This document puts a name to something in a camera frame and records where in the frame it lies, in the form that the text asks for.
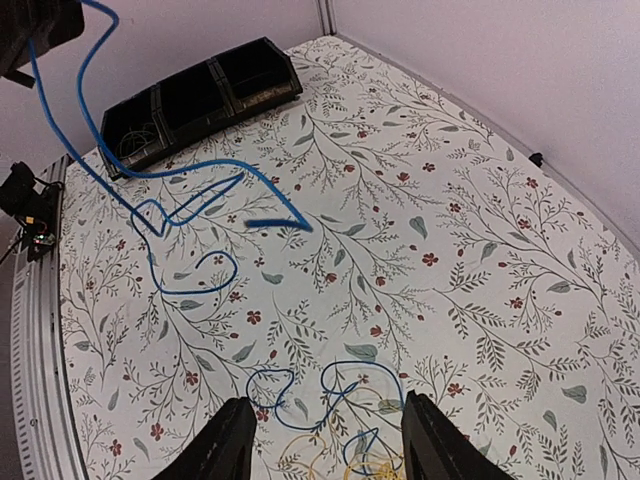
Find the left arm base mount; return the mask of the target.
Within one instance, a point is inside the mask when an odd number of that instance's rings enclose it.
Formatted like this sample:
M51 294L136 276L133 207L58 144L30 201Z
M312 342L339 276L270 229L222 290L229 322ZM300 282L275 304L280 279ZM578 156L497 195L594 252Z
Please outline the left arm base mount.
M14 163L1 185L1 210L21 227L14 247L27 249L28 262L40 260L57 244L63 191L63 182L36 177L24 162Z

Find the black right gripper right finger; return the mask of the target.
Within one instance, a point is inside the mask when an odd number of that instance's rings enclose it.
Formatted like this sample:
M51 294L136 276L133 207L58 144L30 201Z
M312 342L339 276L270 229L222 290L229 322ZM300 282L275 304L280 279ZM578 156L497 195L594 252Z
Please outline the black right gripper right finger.
M476 449L426 394L407 393L401 429L409 480L511 479Z

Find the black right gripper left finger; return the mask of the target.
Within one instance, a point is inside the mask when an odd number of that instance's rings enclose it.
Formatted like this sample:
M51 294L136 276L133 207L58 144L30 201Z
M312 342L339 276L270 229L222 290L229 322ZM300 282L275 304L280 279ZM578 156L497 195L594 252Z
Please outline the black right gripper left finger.
M249 479L256 427L256 416L247 397L227 400L153 480Z

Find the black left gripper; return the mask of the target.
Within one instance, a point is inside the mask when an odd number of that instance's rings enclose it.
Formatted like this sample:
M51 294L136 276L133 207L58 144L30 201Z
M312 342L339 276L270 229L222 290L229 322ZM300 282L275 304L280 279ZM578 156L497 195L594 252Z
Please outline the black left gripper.
M1 0L1 77L26 88L35 79L20 68L30 62L29 43L35 55L82 35L82 4L74 0Z

